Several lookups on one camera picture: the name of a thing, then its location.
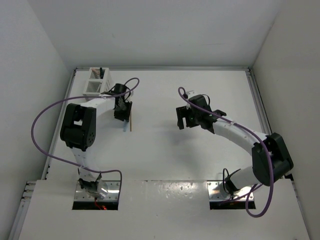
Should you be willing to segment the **light blue makeup pen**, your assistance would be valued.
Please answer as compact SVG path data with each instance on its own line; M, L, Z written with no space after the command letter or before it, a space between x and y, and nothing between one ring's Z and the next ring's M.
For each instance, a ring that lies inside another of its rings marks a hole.
M124 122L123 122L123 132L126 132L126 131L127 131L128 125L129 125L129 122L128 122L128 121L124 121Z

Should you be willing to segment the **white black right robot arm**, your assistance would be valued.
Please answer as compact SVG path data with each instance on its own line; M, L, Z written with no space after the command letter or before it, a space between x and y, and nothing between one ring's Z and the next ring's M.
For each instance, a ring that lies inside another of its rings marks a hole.
M224 190L232 195L243 187L270 185L270 178L279 180L293 169L294 163L283 137L274 132L270 135L243 129L219 109L211 110L208 100L201 94L189 91L182 95L186 106L176 108L179 129L202 129L224 137L250 154L252 164L238 169L224 180Z

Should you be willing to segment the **dark green gold mascara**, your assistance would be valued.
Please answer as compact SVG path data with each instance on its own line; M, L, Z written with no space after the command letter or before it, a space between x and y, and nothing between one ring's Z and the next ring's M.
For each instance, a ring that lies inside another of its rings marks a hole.
M103 79L104 77L104 70L102 67L99 68L100 78Z

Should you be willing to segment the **pink lip gloss tube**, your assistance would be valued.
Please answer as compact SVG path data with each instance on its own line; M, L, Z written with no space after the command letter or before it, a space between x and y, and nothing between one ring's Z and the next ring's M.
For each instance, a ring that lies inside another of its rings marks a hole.
M90 75L91 79L100 79L100 71L97 70L96 68L92 68L91 69L91 75Z

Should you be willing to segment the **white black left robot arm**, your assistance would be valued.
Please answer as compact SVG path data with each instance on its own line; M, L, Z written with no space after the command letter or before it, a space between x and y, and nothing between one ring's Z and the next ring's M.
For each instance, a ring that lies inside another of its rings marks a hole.
M128 123L133 104L129 90L126 85L117 83L97 98L81 104L69 103L66 107L60 139L71 149L76 163L80 165L79 183L89 193L97 194L103 188L102 174L91 151L96 139L98 117L113 112L116 120Z

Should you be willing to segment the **gold makeup pencil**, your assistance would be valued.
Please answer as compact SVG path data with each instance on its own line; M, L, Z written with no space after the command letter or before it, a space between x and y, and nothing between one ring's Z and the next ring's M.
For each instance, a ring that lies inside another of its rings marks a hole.
M130 112L130 116L129 116L129 130L130 132L132 132L132 111Z

